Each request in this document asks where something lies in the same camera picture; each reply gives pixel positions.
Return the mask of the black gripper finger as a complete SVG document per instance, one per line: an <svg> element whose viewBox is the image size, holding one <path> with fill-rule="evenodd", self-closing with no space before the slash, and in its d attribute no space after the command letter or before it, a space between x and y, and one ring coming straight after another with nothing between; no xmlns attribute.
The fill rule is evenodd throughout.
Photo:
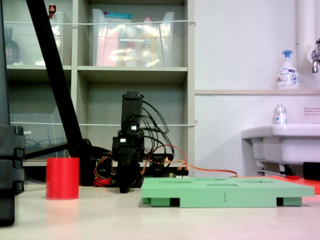
<svg viewBox="0 0 320 240"><path fill-rule="evenodd" d="M122 194L125 194L129 191L129 182L127 179L128 175L128 166L124 163L118 162L116 170L116 182L119 187L119 191Z"/></svg>
<svg viewBox="0 0 320 240"><path fill-rule="evenodd" d="M134 188L140 178L140 164L137 161L132 161L128 165L128 187L127 192Z"/></svg>

